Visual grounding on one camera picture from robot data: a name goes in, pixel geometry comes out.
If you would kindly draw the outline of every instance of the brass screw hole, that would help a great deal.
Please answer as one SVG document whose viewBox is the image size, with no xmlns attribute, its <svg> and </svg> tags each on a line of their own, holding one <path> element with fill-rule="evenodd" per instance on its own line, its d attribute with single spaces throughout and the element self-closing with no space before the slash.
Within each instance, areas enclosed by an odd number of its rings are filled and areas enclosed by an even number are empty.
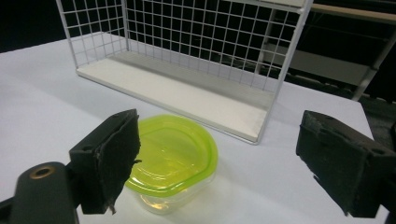
<svg viewBox="0 0 396 224">
<path fill-rule="evenodd" d="M 53 166 L 41 166 L 33 170 L 32 173 L 30 173 L 30 178 L 41 179 L 49 175 L 52 175 L 54 172 L 55 172 L 55 168 Z"/>
</svg>

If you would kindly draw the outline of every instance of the plastic lid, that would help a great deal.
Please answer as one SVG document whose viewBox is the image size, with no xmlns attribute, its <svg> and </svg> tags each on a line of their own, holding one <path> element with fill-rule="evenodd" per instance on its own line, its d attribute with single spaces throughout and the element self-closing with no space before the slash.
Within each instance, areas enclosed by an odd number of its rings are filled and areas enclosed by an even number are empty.
<svg viewBox="0 0 396 224">
<path fill-rule="evenodd" d="M 211 176 L 218 150 L 212 136 L 192 120 L 161 115 L 139 122 L 141 148 L 125 185 L 139 193 L 169 197 Z"/>
</svg>

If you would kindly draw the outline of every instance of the clear plastic container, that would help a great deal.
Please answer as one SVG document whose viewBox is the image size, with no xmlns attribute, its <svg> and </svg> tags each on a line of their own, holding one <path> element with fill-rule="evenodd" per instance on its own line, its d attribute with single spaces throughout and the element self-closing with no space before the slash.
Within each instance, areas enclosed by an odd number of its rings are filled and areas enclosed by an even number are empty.
<svg viewBox="0 0 396 224">
<path fill-rule="evenodd" d="M 199 124 L 161 115 L 140 121 L 139 135 L 142 162 L 134 165 L 125 185 L 150 212 L 173 212 L 213 180 L 218 151 Z"/>
</svg>

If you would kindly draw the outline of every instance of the white table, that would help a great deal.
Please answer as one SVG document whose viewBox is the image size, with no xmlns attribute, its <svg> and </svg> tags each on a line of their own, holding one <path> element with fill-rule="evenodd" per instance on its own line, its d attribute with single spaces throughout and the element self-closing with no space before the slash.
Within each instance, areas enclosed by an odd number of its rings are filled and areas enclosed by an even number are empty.
<svg viewBox="0 0 396 224">
<path fill-rule="evenodd" d="M 141 119 L 170 113 L 78 77 L 65 40 L 0 54 L 0 201 L 18 176 L 68 150 L 112 114 L 136 108 Z M 372 137 L 359 103 L 285 83 L 258 146 L 208 129 L 219 148 L 215 180 L 168 216 L 147 212 L 124 189 L 117 214 L 82 215 L 80 223 L 384 223 L 345 217 L 295 155 L 304 110 L 340 119 Z"/>
</svg>

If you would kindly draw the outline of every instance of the wire rack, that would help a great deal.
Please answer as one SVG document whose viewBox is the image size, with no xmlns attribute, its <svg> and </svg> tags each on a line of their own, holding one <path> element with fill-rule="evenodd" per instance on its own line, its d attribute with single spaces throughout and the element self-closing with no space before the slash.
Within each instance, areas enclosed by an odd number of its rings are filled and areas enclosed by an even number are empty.
<svg viewBox="0 0 396 224">
<path fill-rule="evenodd" d="M 312 0 L 57 3 L 79 75 L 258 143 Z"/>
</svg>

